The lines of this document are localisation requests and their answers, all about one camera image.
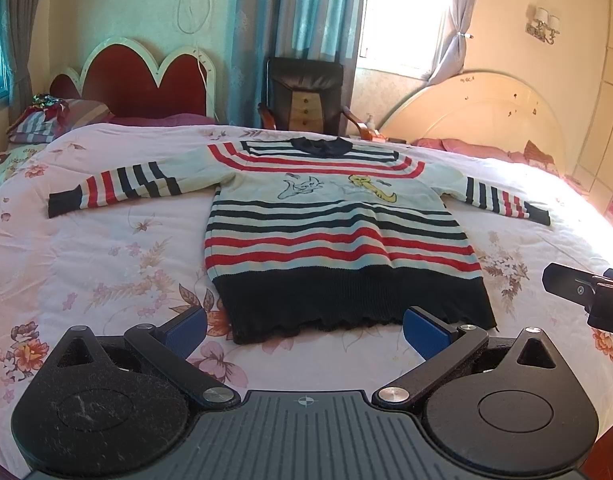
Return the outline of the striped knit sweater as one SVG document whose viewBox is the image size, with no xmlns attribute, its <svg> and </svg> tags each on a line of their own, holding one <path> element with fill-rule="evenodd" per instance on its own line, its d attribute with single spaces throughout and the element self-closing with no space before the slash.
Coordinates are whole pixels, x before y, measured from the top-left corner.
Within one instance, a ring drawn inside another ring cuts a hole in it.
<svg viewBox="0 0 613 480">
<path fill-rule="evenodd" d="M 492 330 L 481 264 L 444 198 L 550 221 L 545 209 L 450 166 L 308 138 L 207 144 L 108 169 L 49 196 L 47 211 L 205 188 L 214 198 L 204 266 L 237 344 L 399 323 L 411 307 Z"/>
</svg>

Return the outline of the pink pillow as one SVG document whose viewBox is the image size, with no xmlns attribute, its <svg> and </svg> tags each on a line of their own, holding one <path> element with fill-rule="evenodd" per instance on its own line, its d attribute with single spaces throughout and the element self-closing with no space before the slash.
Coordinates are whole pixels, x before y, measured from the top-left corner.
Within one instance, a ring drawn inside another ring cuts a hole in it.
<svg viewBox="0 0 613 480">
<path fill-rule="evenodd" d="M 532 141 L 527 141 L 522 152 L 505 151 L 495 146 L 472 144 L 458 139 L 418 139 L 413 141 L 413 146 L 419 148 L 432 148 L 433 150 L 444 151 L 466 155 L 474 158 L 494 158 L 503 162 L 515 162 L 544 170 L 549 174 L 559 177 L 560 172 L 555 164 L 553 156 L 542 152 Z"/>
</svg>

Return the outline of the cream arched headboard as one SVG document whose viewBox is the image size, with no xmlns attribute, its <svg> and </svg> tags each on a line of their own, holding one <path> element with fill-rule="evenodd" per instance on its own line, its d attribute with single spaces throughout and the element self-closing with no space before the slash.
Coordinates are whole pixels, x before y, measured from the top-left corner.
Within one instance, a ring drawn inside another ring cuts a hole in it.
<svg viewBox="0 0 613 480">
<path fill-rule="evenodd" d="M 562 129 L 551 106 L 523 81 L 494 72 L 457 75 L 417 91 L 379 127 L 390 139 L 457 139 L 519 152 L 531 142 L 567 169 Z"/>
</svg>

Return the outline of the maroon blanket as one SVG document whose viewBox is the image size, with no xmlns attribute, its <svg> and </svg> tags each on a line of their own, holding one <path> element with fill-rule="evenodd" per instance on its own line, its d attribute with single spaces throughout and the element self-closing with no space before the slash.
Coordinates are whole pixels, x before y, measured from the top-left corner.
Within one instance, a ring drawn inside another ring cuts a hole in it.
<svg viewBox="0 0 613 480">
<path fill-rule="evenodd" d="M 109 124 L 128 127 L 178 127 L 178 126 L 212 126 L 218 121 L 214 118 L 192 113 L 180 113 L 161 118 L 119 117 L 112 116 Z"/>
</svg>

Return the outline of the lotion bottle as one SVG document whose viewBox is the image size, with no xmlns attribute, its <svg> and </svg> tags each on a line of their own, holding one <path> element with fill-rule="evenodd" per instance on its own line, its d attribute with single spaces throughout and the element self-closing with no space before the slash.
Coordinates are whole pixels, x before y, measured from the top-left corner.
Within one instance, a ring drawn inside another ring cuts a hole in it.
<svg viewBox="0 0 613 480">
<path fill-rule="evenodd" d="M 375 121 L 373 120 L 372 114 L 367 115 L 366 126 L 370 132 L 376 131 Z"/>
</svg>

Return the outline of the small wooden drawer chest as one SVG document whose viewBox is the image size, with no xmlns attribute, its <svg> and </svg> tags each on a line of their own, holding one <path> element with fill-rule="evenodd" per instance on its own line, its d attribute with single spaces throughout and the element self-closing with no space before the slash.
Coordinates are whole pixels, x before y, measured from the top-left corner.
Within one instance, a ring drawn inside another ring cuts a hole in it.
<svg viewBox="0 0 613 480">
<path fill-rule="evenodd" d="M 325 131 L 323 105 L 319 93 L 306 91 L 291 93 L 288 126 L 290 131 L 318 133 Z"/>
</svg>

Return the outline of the red heart-shaped headboard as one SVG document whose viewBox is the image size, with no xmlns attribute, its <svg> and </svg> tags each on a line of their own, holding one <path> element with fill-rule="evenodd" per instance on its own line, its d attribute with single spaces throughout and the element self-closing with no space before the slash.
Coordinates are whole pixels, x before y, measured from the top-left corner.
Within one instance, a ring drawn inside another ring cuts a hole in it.
<svg viewBox="0 0 613 480">
<path fill-rule="evenodd" d="M 214 119 L 215 91 L 215 66 L 203 50 L 180 47 L 157 61 L 126 37 L 102 41 L 78 70 L 56 70 L 48 87 L 58 98 L 97 101 L 118 117 L 148 119 L 185 113 Z"/>
</svg>

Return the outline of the grey tied curtain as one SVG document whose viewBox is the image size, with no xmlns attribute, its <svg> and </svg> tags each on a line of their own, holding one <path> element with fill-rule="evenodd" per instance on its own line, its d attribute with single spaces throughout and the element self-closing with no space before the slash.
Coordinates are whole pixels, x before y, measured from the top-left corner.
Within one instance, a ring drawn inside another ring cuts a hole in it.
<svg viewBox="0 0 613 480">
<path fill-rule="evenodd" d="M 465 65 L 469 28 L 475 0 L 449 0 L 442 40 L 437 47 L 428 85 L 440 84 L 458 75 Z"/>
</svg>

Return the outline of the teal curtain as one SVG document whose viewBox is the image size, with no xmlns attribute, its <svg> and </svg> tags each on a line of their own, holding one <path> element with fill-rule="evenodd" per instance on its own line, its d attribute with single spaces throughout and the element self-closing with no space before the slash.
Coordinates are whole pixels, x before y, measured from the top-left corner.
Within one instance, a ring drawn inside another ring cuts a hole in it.
<svg viewBox="0 0 613 480">
<path fill-rule="evenodd" d="M 364 0 L 233 0 L 226 120 L 257 126 L 270 58 L 343 67 L 341 99 L 352 101 Z"/>
</svg>

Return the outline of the grey side curtain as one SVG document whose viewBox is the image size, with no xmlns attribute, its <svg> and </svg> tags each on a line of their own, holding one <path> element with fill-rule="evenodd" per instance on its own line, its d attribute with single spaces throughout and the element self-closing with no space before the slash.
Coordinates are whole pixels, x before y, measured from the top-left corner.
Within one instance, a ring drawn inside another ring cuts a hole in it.
<svg viewBox="0 0 613 480">
<path fill-rule="evenodd" d="M 8 114 L 14 122 L 30 105 L 32 32 L 40 0 L 0 0 L 0 36 L 7 62 Z"/>
</svg>

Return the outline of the wall lamp sconce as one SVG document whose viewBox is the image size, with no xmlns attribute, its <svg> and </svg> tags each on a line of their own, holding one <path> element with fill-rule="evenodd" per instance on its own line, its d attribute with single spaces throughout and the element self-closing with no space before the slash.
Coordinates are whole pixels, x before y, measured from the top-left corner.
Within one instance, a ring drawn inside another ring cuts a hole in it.
<svg viewBox="0 0 613 480">
<path fill-rule="evenodd" d="M 552 46 L 555 43 L 556 36 L 561 34 L 560 18 L 541 6 L 535 6 L 529 13 L 529 21 L 525 25 L 525 32 L 543 44 Z"/>
</svg>

